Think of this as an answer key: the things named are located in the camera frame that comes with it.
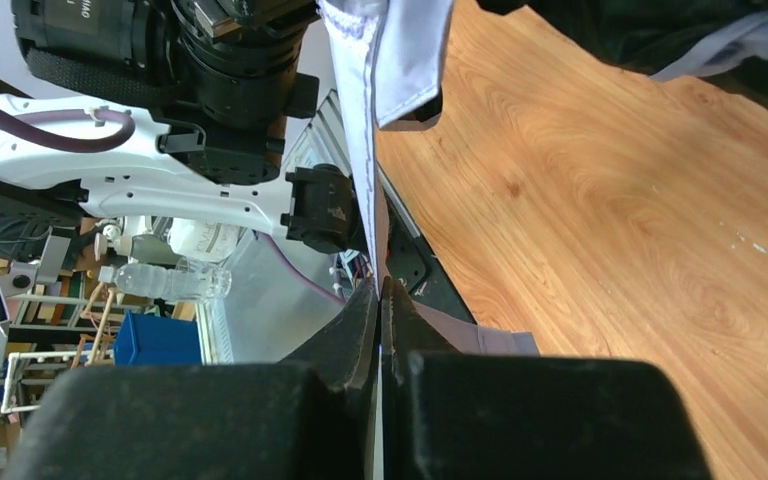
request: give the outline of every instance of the white wall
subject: white wall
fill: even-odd
[[[331,47],[322,21],[312,25],[305,36],[299,71],[319,77],[319,101],[331,89],[336,89],[334,67],[331,61]],[[32,77],[19,54],[19,47],[13,33],[13,15],[10,0],[0,0],[0,78],[36,98],[57,98],[73,95],[54,85]],[[287,152],[298,141],[307,120],[291,119],[287,122]]]

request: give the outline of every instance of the white fabric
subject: white fabric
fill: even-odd
[[[372,269],[386,272],[389,217],[378,179],[375,128],[395,122],[440,91],[453,0],[319,0],[331,38]]]

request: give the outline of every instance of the black bag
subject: black bag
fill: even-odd
[[[768,10],[768,0],[534,0],[529,5],[602,62],[646,75],[706,36]],[[768,109],[768,61],[751,58],[702,80]]]

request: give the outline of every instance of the cardboard box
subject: cardboard box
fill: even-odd
[[[18,423],[0,424],[0,474],[7,468],[10,453],[16,450],[21,432]]]

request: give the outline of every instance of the wood surface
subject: wood surface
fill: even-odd
[[[658,365],[717,477],[768,479],[768,113],[473,1],[444,90],[379,156],[478,321]]]

